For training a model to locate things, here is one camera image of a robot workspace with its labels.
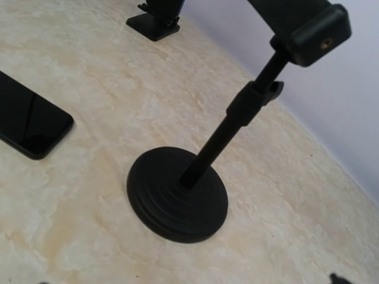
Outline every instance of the smartphone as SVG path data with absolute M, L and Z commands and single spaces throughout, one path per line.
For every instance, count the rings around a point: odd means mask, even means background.
M 73 118 L 0 71 L 0 139 L 40 160 L 70 131 Z

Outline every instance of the phone holder base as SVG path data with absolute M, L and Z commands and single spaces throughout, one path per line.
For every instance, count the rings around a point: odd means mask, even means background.
M 208 239 L 227 215 L 227 193 L 212 167 L 192 189 L 179 184 L 195 157 L 173 147 L 153 149 L 136 160 L 127 178 L 127 195 L 141 221 L 163 238 L 180 243 Z
M 126 24 L 152 41 L 159 41 L 180 29 L 178 24 L 166 25 L 148 13 L 129 18 Z

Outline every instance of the black phone stand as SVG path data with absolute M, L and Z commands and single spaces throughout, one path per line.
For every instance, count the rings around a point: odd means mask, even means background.
M 126 24 L 149 40 L 158 41 L 179 31 L 179 17 L 167 17 L 149 4 L 138 5 L 138 8 L 146 13 L 129 18 Z
M 224 223 L 227 194 L 211 164 L 236 133 L 279 96 L 284 83 L 275 80 L 287 63 L 309 66 L 351 35 L 347 11 L 327 0 L 311 0 L 307 5 L 300 0 L 285 0 L 292 4 L 289 7 L 294 3 L 301 7 L 293 10 L 295 19 L 304 13 L 312 16 L 310 21 L 307 16 L 308 22 L 296 25 L 289 25 L 286 18 L 278 22 L 272 9 L 277 0 L 250 1 L 272 27 L 279 27 L 271 40 L 273 57 L 255 81 L 237 94 L 226 109 L 225 119 L 198 155 L 173 147 L 154 149 L 136 160 L 127 178 L 127 194 L 138 217 L 152 231 L 172 241 L 203 241 Z M 309 3 L 317 4 L 320 11 L 313 14 Z

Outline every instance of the marble surface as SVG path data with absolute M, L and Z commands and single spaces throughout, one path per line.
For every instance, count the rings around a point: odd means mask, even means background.
M 0 69 L 76 121 L 39 162 L 0 143 L 0 283 L 379 283 L 377 208 L 276 102 L 214 164 L 230 201 L 214 237 L 139 221 L 135 159 L 197 152 L 250 76 L 186 19 L 148 41 L 125 25 L 136 4 L 0 1 Z

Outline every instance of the round weighted base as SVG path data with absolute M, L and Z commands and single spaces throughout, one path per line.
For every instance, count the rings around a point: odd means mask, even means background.
M 210 167 L 192 189 L 179 178 L 195 155 L 163 147 L 142 154 L 127 179 L 131 206 L 141 221 L 163 238 L 196 243 L 211 237 L 224 223 L 227 194 Z

